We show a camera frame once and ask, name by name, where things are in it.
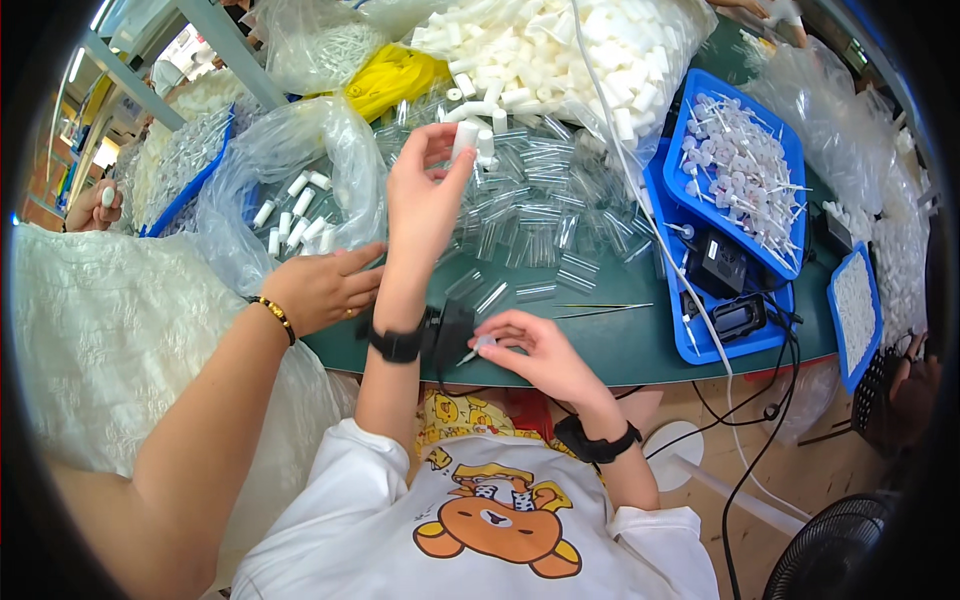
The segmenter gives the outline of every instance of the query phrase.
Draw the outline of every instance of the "black power adapter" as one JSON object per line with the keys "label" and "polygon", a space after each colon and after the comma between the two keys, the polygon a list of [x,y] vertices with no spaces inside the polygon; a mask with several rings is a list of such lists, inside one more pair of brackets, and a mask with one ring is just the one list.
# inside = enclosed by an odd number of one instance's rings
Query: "black power adapter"
{"label": "black power adapter", "polygon": [[714,298],[736,298],[743,292],[747,255],[716,229],[708,229],[688,260],[690,283]]}

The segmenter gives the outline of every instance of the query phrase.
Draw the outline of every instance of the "white t-shirt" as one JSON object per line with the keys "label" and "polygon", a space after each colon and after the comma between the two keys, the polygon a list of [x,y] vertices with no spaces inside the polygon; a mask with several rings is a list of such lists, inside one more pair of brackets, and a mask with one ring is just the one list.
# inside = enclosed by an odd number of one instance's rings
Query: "white t-shirt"
{"label": "white t-shirt", "polygon": [[718,598],[687,507],[613,514],[590,465],[538,440],[441,440],[407,491],[407,453],[353,419],[240,564],[231,598]]}

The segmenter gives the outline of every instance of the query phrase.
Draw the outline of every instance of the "black smartwatch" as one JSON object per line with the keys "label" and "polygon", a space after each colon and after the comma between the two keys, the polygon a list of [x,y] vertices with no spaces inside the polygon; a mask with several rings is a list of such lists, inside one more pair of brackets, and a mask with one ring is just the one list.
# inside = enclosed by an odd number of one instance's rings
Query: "black smartwatch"
{"label": "black smartwatch", "polygon": [[584,433],[584,426],[580,418],[571,415],[553,426],[553,434],[563,442],[577,458],[585,463],[606,465],[612,463],[617,456],[626,452],[634,442],[640,443],[642,438],[636,427],[627,421],[627,433],[615,442],[606,440],[588,440]]}

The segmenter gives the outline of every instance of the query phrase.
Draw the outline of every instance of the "plastic bag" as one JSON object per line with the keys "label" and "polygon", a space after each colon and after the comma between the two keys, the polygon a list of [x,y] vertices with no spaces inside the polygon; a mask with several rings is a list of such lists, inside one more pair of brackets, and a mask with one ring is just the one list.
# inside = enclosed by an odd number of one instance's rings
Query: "plastic bag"
{"label": "plastic bag", "polygon": [[390,44],[373,55],[344,93],[370,123],[401,100],[413,102],[438,79],[450,79],[445,62]]}
{"label": "plastic bag", "polygon": [[[783,400],[792,378],[793,373],[789,369],[780,369],[774,385],[753,402],[757,419],[764,417],[763,409],[769,404]],[[813,423],[827,411],[839,385],[840,361],[835,356],[809,367],[801,367],[797,374],[793,399],[790,400],[790,409],[783,418],[780,431],[777,432],[777,441],[784,445],[796,444],[800,436],[809,431]],[[776,424],[775,420],[768,420],[763,423],[763,427],[768,433],[773,433]]]}
{"label": "plastic bag", "polygon": [[336,0],[271,0],[258,7],[267,74],[301,96],[341,89],[390,39]]}
{"label": "plastic bag", "polygon": [[929,223],[917,207],[920,184],[897,152],[886,99],[872,89],[855,94],[847,67],[814,37],[806,49],[781,44],[772,58],[753,57],[748,65],[758,74],[741,89],[793,128],[851,233],[874,242],[883,345],[925,329]]}
{"label": "plastic bag", "polygon": [[[616,10],[579,0],[578,8],[590,62],[617,118],[615,136],[639,147],[645,165],[716,15],[701,0],[623,0]],[[554,114],[602,135],[606,117],[573,19],[570,0],[461,0],[415,29],[411,45],[466,74],[476,100],[503,82],[498,102],[508,112]]]}
{"label": "plastic bag", "polygon": [[386,238],[387,169],[370,126],[341,95],[278,108],[230,140],[188,224],[201,235],[198,248],[214,272],[238,294],[256,294],[276,264],[244,221],[247,198],[258,184],[285,180],[324,152],[345,214],[333,229],[334,247],[353,250]]}

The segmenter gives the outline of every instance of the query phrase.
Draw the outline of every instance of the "hand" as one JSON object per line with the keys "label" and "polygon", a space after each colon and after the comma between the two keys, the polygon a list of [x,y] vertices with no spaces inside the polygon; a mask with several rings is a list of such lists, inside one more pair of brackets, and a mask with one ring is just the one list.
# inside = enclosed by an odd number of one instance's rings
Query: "hand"
{"label": "hand", "polygon": [[387,178],[388,261],[400,262],[404,271],[430,273],[450,241],[476,151],[470,148],[461,152],[449,173],[426,169],[450,159],[456,133],[456,123],[435,123],[414,130]]}
{"label": "hand", "polygon": [[[613,400],[557,324],[519,310],[494,315],[474,333],[496,338],[496,346],[480,347],[479,354],[495,365],[515,372],[538,390],[557,400],[584,407]],[[471,348],[476,338],[468,342]],[[524,356],[508,348],[519,347]]]}
{"label": "hand", "polygon": [[283,310],[298,336],[320,331],[373,303],[383,267],[360,270],[386,249],[376,242],[339,255],[295,256],[267,277],[260,295]]}
{"label": "hand", "polygon": [[[113,189],[113,203],[106,208],[103,202],[104,190]],[[80,198],[70,208],[66,215],[66,230],[73,233],[79,231],[104,231],[110,223],[120,219],[123,203],[123,193],[117,189],[114,180],[99,180],[93,187],[85,190]]]}
{"label": "hand", "polygon": [[770,13],[763,7],[763,4],[760,0],[740,0],[740,8],[747,9],[752,12],[754,16],[761,19],[770,18]]}

